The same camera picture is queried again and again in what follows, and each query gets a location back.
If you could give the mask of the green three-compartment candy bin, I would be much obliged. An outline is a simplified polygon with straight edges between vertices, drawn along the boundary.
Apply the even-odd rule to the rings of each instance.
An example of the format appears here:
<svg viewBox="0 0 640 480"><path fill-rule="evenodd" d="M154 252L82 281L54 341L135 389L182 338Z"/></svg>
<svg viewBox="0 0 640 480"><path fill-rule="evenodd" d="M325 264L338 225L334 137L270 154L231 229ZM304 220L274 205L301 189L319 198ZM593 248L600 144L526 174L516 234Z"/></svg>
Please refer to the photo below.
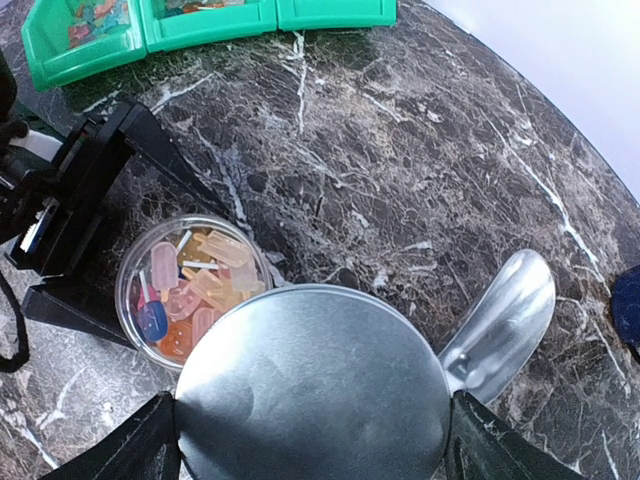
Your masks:
<svg viewBox="0 0 640 480"><path fill-rule="evenodd" d="M70 48L67 30L82 2L37 1L24 21L22 41L39 91L135 62L149 53L277 30L391 26L397 11L389 0L274 0L161 18L166 1L127 1L131 24L126 32Z"/></svg>

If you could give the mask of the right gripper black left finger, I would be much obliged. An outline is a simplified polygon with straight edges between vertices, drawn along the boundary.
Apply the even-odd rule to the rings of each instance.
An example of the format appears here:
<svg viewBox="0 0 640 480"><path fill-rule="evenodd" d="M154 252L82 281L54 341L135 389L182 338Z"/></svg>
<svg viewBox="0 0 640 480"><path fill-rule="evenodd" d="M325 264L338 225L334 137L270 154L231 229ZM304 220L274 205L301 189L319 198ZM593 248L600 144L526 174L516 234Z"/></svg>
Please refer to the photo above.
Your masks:
<svg viewBox="0 0 640 480"><path fill-rule="evenodd" d="M177 479L180 451L174 398L160 392L86 452L46 479Z"/></svg>

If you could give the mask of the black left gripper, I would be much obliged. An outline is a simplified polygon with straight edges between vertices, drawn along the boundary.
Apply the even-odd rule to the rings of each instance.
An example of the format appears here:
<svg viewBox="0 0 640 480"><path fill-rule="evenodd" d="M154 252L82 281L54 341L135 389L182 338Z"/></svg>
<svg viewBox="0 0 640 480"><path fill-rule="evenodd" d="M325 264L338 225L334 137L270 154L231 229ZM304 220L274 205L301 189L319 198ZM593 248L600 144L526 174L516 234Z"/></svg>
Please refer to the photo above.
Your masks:
<svg viewBox="0 0 640 480"><path fill-rule="evenodd" d="M62 142L51 161L10 147L1 162L1 240L18 270L67 275L75 269L103 216L103 199L128 160L139 154L223 218L229 209L195 175L151 110L121 102L107 119L87 116L62 137L26 108L16 108L31 130ZM130 349L113 296L84 280L48 278L28 288L21 311L30 320L83 332Z"/></svg>

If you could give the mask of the silver metal scoop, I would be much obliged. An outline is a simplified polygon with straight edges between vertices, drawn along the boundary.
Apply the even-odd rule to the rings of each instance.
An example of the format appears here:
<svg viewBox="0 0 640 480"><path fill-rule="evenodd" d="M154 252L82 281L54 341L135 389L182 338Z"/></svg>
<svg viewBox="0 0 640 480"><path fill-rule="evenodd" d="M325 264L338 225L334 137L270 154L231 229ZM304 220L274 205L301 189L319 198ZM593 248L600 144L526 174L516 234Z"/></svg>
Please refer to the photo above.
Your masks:
<svg viewBox="0 0 640 480"><path fill-rule="evenodd" d="M451 393L495 400L539 346L554 315L556 286L536 251L515 252L463 316L438 354Z"/></svg>

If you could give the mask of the white round lid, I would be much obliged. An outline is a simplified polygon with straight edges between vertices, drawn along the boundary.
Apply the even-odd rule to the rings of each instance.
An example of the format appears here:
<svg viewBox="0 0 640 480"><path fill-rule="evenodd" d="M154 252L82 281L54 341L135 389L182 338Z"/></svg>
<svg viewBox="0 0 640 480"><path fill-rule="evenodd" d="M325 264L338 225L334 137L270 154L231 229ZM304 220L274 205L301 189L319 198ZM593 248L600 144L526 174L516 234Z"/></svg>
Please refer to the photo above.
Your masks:
<svg viewBox="0 0 640 480"><path fill-rule="evenodd" d="M182 369L174 418L195 479L428 479L450 396L432 348L397 310L299 285L208 330Z"/></svg>

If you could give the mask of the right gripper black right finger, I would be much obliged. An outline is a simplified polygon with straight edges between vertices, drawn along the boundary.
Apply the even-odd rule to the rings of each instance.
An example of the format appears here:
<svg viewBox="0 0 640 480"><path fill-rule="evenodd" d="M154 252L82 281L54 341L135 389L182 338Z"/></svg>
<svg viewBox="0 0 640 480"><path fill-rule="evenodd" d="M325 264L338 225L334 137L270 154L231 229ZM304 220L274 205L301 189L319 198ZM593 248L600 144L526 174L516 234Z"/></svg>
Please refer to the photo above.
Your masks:
<svg viewBox="0 0 640 480"><path fill-rule="evenodd" d="M582 476L527 442L470 393L451 401L444 456L449 479L580 479Z"/></svg>

